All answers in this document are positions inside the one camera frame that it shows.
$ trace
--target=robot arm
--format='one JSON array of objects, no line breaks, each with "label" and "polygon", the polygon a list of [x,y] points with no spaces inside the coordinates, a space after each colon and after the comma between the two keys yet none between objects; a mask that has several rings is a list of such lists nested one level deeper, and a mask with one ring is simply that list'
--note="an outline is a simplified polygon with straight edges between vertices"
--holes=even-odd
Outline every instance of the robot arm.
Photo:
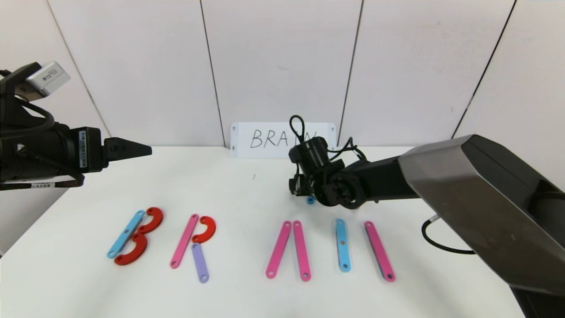
[{"label": "robot arm", "polygon": [[565,194],[505,147],[470,135],[346,167],[315,137],[289,157],[303,171],[289,182],[295,195],[349,209],[420,197],[510,285],[527,317],[565,313]]},{"label": "robot arm", "polygon": [[[80,187],[83,173],[99,172],[110,161],[147,156],[151,147],[112,137],[92,127],[70,129],[30,101],[44,98],[70,77],[56,63],[31,63],[0,71],[0,190]],[[35,117],[24,108],[43,116]],[[23,183],[69,175],[74,180]]]}]

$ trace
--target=pink bar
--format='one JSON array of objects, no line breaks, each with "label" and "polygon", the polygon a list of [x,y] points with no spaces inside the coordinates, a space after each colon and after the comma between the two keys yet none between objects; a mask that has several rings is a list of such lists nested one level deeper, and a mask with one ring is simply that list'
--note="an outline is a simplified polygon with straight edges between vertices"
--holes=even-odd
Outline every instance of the pink bar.
[{"label": "pink bar", "polygon": [[381,268],[381,274],[386,281],[394,282],[394,280],[396,280],[396,276],[394,275],[392,266],[386,256],[385,247],[377,234],[377,229],[373,222],[365,222],[365,230],[367,230],[367,235],[369,236],[369,241],[373,247],[373,252],[375,253],[379,267]]},{"label": "pink bar", "polygon": [[188,219],[188,224],[186,224],[186,228],[184,229],[184,232],[180,238],[179,245],[177,245],[177,249],[173,254],[173,259],[170,263],[172,269],[179,267],[180,261],[182,260],[184,252],[186,251],[186,247],[190,243],[190,237],[192,237],[192,232],[196,227],[196,222],[198,222],[198,214],[191,215],[190,219]]},{"label": "pink bar", "polygon": [[308,253],[306,252],[306,242],[304,241],[304,233],[302,232],[302,223],[300,223],[300,221],[294,222],[294,242],[296,243],[296,254],[298,256],[300,278],[307,282],[312,278],[312,273],[310,273]]},{"label": "pink bar", "polygon": [[271,260],[269,261],[269,264],[267,265],[267,271],[265,272],[267,278],[274,278],[275,276],[277,276],[277,270],[279,269],[281,259],[283,258],[284,249],[286,247],[286,242],[288,241],[290,230],[292,229],[291,224],[292,223],[290,223],[290,221],[284,221],[284,223],[282,224],[279,238],[277,239],[275,249],[273,250]]}]

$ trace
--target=red curved piece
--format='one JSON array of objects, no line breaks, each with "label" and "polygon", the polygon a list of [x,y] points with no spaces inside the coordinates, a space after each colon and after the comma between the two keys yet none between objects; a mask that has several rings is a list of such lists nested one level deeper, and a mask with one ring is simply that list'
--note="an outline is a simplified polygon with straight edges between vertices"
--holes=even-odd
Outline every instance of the red curved piece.
[{"label": "red curved piece", "polygon": [[208,228],[204,233],[193,236],[192,242],[202,244],[211,239],[212,236],[214,236],[214,233],[216,233],[216,222],[214,222],[214,219],[209,216],[203,216],[200,218],[200,223],[208,226]]},{"label": "red curved piece", "polygon": [[163,222],[163,211],[159,208],[152,207],[147,209],[147,215],[152,216],[153,219],[148,224],[142,225],[137,229],[137,231],[141,234],[147,234],[155,230],[157,226]]},{"label": "red curved piece", "polygon": [[133,251],[131,251],[127,254],[118,255],[114,259],[114,263],[116,263],[117,265],[131,264],[135,260],[140,258],[140,256],[143,254],[143,252],[145,252],[145,249],[147,248],[147,238],[145,237],[145,235],[143,235],[141,233],[135,233],[132,236],[132,241],[134,241],[136,243],[136,246],[133,249]]}]

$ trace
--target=barcode label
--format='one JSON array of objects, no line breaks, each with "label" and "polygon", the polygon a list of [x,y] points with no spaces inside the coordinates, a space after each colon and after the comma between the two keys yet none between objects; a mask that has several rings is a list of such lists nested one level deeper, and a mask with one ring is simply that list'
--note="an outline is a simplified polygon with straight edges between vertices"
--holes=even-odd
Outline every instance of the barcode label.
[{"label": "barcode label", "polygon": [[86,168],[86,130],[79,131],[79,167]]},{"label": "barcode label", "polygon": [[54,188],[55,182],[36,182],[32,183],[32,189],[36,188]]}]

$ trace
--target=white wall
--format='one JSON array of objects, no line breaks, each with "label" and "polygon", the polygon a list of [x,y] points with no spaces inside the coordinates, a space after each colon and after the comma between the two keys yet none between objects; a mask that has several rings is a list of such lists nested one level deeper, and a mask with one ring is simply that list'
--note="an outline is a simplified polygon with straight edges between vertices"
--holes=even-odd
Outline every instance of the white wall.
[{"label": "white wall", "polygon": [[226,142],[233,122],[339,129],[361,0],[203,1]]},{"label": "white wall", "polygon": [[565,190],[565,1],[518,1],[455,136],[513,151]]},{"label": "white wall", "polygon": [[223,145],[198,0],[49,0],[112,136]]},{"label": "white wall", "polygon": [[[0,68],[15,70],[32,62],[57,61],[71,80],[53,95],[34,102],[72,128],[107,131],[75,69],[46,1],[0,1]],[[65,189],[0,191],[0,253],[55,202]]]},{"label": "white wall", "polygon": [[513,2],[365,1],[340,142],[451,138]]}]

